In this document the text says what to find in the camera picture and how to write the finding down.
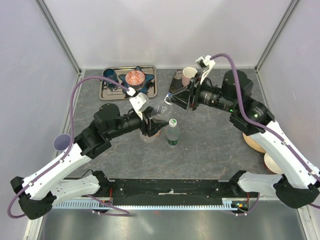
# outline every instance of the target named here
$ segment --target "pink mug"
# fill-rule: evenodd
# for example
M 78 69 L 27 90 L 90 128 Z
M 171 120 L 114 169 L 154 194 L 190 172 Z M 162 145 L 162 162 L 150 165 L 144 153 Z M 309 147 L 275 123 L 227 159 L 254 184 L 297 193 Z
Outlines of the pink mug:
M 185 69 L 183 69 L 182 71 L 182 85 L 185 87 L 189 84 L 189 81 L 191 78 L 193 78 L 196 73 L 197 73 L 197 69 L 195 69 L 194 67 L 188 66 Z

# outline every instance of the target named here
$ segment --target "blue mug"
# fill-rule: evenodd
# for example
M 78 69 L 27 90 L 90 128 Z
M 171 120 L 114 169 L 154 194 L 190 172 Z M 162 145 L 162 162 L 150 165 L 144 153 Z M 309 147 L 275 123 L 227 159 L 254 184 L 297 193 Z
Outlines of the blue mug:
M 113 70 L 112 68 L 107 68 L 105 70 L 103 70 L 103 73 L 102 75 L 105 77 L 105 78 L 108 78 L 108 79 L 111 79 L 117 83 L 119 83 L 119 80 L 118 80 L 118 76 L 117 76 L 117 73 L 115 70 Z M 117 86 L 114 85 L 113 83 L 110 83 L 110 82 L 107 82 L 106 83 L 106 86 L 108 89 L 110 89 L 111 91 L 115 91 Z

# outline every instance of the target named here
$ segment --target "white wall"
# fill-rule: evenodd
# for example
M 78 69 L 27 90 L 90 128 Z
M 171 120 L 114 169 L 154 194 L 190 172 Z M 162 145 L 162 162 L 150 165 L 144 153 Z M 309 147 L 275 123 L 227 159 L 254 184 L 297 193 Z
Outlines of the white wall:
M 320 167 L 320 1 L 300 1 L 260 71 L 282 129 Z M 320 210 L 310 209 L 320 229 Z
M 77 76 L 33 0 L 2 1 L 0 33 L 0 239 L 21 240 L 28 219 L 7 216 L 10 180 L 52 160 Z
M 45 2 L 81 68 L 174 68 L 221 52 L 255 66 L 290 0 Z

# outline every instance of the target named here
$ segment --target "bottle label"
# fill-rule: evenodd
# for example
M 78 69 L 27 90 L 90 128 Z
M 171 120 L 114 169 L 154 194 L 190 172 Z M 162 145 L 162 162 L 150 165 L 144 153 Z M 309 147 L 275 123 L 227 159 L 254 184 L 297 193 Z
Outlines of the bottle label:
M 168 142 L 168 144 L 170 144 L 171 146 L 174 146 L 174 145 L 177 145 L 178 142 L 179 142 L 179 139 L 178 140 L 170 140 L 166 137 L 166 141 Z

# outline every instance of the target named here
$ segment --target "tray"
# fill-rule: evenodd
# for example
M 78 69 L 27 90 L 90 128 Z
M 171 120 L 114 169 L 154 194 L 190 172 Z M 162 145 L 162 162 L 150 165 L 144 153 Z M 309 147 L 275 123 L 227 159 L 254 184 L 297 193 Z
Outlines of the tray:
M 140 67 L 145 74 L 154 75 L 154 79 L 148 83 L 150 87 L 148 88 L 148 91 L 146 94 L 148 98 L 154 98 L 158 94 L 157 69 L 155 66 L 152 66 L 152 65 L 140 66 Z M 116 72 L 117 76 L 121 74 L 127 74 L 130 71 L 135 70 L 135 68 L 136 66 L 108 67 L 108 69 L 113 69 Z M 117 87 L 115 91 L 111 91 L 109 88 L 107 88 L 107 84 L 104 81 L 101 81 L 99 98 L 101 100 L 118 100 L 118 99 L 126 99 L 128 98 L 128 96 L 122 92 L 122 88 Z

